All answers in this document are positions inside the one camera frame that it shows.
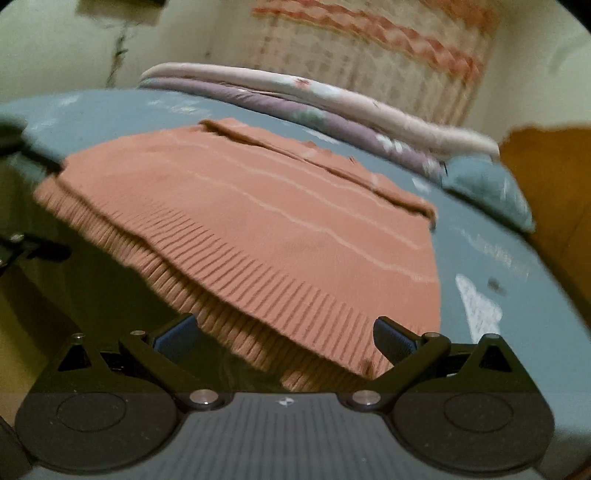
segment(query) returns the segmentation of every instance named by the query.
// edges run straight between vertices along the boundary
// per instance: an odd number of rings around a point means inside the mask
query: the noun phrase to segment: folded clothing
[[[266,93],[252,92],[244,88],[193,79],[149,78],[143,80],[139,87],[175,90],[192,95],[207,96],[304,125],[386,158],[437,184],[441,183],[443,168],[432,155],[419,152],[407,144],[399,140],[392,140],[369,127],[310,105],[270,96]]]
[[[431,124],[365,95],[310,79],[200,63],[162,63],[144,72],[141,80],[153,77],[191,78],[291,95],[302,103],[342,115],[436,155],[473,152],[493,157],[499,155],[497,143],[486,135],[463,128]]]
[[[287,388],[384,373],[379,315],[439,329],[434,207],[311,142],[233,119],[123,137],[35,198]]]

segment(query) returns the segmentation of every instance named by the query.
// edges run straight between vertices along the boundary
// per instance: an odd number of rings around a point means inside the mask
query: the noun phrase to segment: metal screw
[[[217,401],[220,396],[213,390],[202,388],[201,390],[195,390],[189,395],[189,400],[198,405],[210,405]]]
[[[382,395],[373,390],[359,390],[353,394],[352,398],[355,403],[369,407],[378,403]]]
[[[22,233],[15,233],[10,237],[10,241],[13,244],[19,244],[25,239],[25,236]]]

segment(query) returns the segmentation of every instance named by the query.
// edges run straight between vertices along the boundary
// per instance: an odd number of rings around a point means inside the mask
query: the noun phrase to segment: bed
[[[551,406],[555,438],[541,465],[550,479],[574,471],[591,452],[589,332],[537,254],[513,231],[425,179],[314,130],[216,100],[156,90],[91,90],[16,100],[0,114],[27,120],[38,147],[65,157],[112,140],[156,129],[233,117],[251,126],[314,141],[353,156],[439,210],[433,232],[441,282],[441,332],[471,343],[497,328]],[[31,197],[42,169],[18,155],[0,163],[0,229],[28,232],[68,244],[62,264],[29,261],[21,268],[37,288],[104,348],[134,329],[156,328],[174,315],[133,271],[79,237],[37,206]],[[483,310],[492,309],[482,317]]]

